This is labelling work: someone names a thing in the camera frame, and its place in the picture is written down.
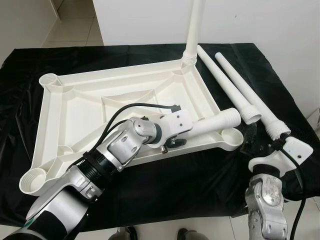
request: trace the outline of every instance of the table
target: table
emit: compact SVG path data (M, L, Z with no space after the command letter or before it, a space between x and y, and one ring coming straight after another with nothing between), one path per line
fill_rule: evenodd
M320 196L320 142L265 56L252 43L201 44L214 59L222 54L235 66L292 135L314 148L302 164L307 196ZM19 190L20 177L30 168L37 135L46 73L75 74L179 59L184 44L15 49L0 69L0 224L22 226L36 199ZM209 70L198 59L200 72L221 110L233 107ZM248 140L235 151L219 148L167 158L123 171L97 204L84 231L190 217L232 216L244 209L252 156L266 156L271 142L261 122L237 127ZM256 149L264 146L264 152ZM293 172L283 178L283 194L300 200Z

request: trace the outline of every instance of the floor tile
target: floor tile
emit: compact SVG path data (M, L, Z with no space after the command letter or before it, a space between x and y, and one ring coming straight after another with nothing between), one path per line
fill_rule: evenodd
M68 18L54 27L48 42L74 42L87 41L91 18Z
M103 46L104 42L102 40L100 41L88 41L86 43L86 46Z
M287 202L284 206L284 215L288 223L288 236L291 233L291 229L296 218L298 209L300 207L300 201ZM313 199L307 199L302 216L298 223L295 238L301 240L319 240L320 236L320 212L313 201Z
M75 240L108 240L111 235L117 232L117 228L110 228L98 231L87 231L87 232L80 232Z
M288 224L288 237L290 236L300 201L287 202L284 205L284 216ZM235 240L248 240L248 215L230 218ZM307 199L298 227L295 239L319 240L320 236L320 212L313 199Z
M98 19L94 18L90 29L88 41L102 41L101 32L98 24Z
M62 20L69 18L93 18L95 7L92 0L64 0L58 14Z
M86 41L48 41L43 48L84 47Z
M176 240L180 228L196 230L210 240L234 240L229 217L199 217L136 226L139 240Z
M0 239L4 239L18 229L19 227L15 226L0 225Z
M314 199L314 201L320 211L320 196L315 196L313 199Z

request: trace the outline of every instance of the cable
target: cable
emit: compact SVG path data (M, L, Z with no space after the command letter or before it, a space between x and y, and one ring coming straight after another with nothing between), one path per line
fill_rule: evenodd
M124 122L128 121L128 119L125 119L125 120L122 120L122 121L119 121L117 122L115 125L113 125L107 132L106 132L106 135L108 136L113 129L115 129L116 127L118 127L120 124L123 124Z
M89 154L92 153L92 151L94 151L102 142L103 140L107 137L107 132L111 126L111 124L113 123L113 121L116 119L116 117L123 112L124 110L131 108L131 107L151 107L151 108L160 108L160 109L171 109L174 110L176 109L178 106L177 105L172 105L172 106L165 106L165 105L158 105L158 104L150 104L150 103L131 103L128 105L123 106L122 108L120 108L118 111L116 111L116 113L111 117L110 121L108 122L108 124L106 125L101 137L99 138L99 140L96 142L96 144L93 146L93 148L89 151Z
M119 122L117 122L115 125L113 125L110 130L106 133L106 135L108 136L113 129L115 129L117 126L119 126L120 124L123 124L125 121L127 121L128 119L125 120L121 120ZM73 162L66 170L70 169L73 165L77 165L78 163L82 162L85 159L84 156L80 157L78 160L76 160L75 162Z
M110 128L111 124L116 119L116 117L120 113L122 113L124 110L126 110L128 108L131 108L131 107L150 107L150 108L160 108L160 109L171 109L172 112L175 112L176 110L180 110L180 107L177 106L177 105L166 106L166 105L158 105L158 104L150 104L150 103L131 103L131 104L125 105L122 108L120 108L118 111L116 111L116 113L111 117L110 121L105 126L105 129L103 130L100 138L98 139L96 144L88 152L89 154L92 153L103 142L103 140L108 136L108 134L111 133L111 131L113 129L115 129L117 126L119 126L120 124L123 124L125 121L127 121L127 119L126 120L121 120L121 121L117 122L115 125L113 125ZM77 165L78 163L80 163L84 159L85 159L85 157L82 156L81 158L79 158L78 160L73 162L66 170L69 170L72 166Z
M301 167L299 166L297 161L286 150L284 150L283 148L280 148L279 151L281 151L295 165L296 170L294 172L295 172L296 177L298 178L300 186L302 188L303 199L301 200L301 204L300 204L299 210L298 210L298 212L296 214L296 217L294 219L292 230L291 230L291 235L290 235L290 240L294 240L295 239L295 233L296 233L297 226L298 226L298 222L299 222L299 219L301 217L302 211L304 210L304 207L305 207L305 204L306 204L306 180L304 178L304 175L303 175L303 172L301 170Z

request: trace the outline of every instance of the white wall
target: white wall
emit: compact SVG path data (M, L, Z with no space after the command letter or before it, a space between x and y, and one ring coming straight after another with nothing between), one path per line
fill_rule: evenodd
M0 0L0 66L13 49L42 47L56 19L50 0Z
M93 0L105 45L185 43L192 0ZM305 116L320 106L319 0L207 0L201 43L255 43Z

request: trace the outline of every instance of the white plastic rod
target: white plastic rod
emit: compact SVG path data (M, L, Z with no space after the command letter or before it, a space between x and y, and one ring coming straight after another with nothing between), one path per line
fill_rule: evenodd
M189 139L212 131L231 129L239 126L240 123L241 117L237 109L229 108L213 117L194 122L192 130L179 134L177 139Z
M215 58L245 98L248 99L251 104L255 105L262 113L261 121L263 122L265 130L270 138L272 140L276 140L280 138L281 134L290 134L291 131L287 125L274 115L255 91L252 90L252 88L228 62L228 60L220 52L215 55Z
M199 57L210 70L221 88L233 102L236 109L238 109L243 121L246 124L257 122L261 118L261 113L259 112L259 110L254 105L251 105L248 102L248 100L241 94L241 92L239 92L239 90L233 85L229 78L221 71L221 69L199 45L197 47L197 52Z
M195 64L197 62L199 29L201 28L205 2L206 0L193 0L189 32L186 40L185 51L182 56L182 62L186 65Z

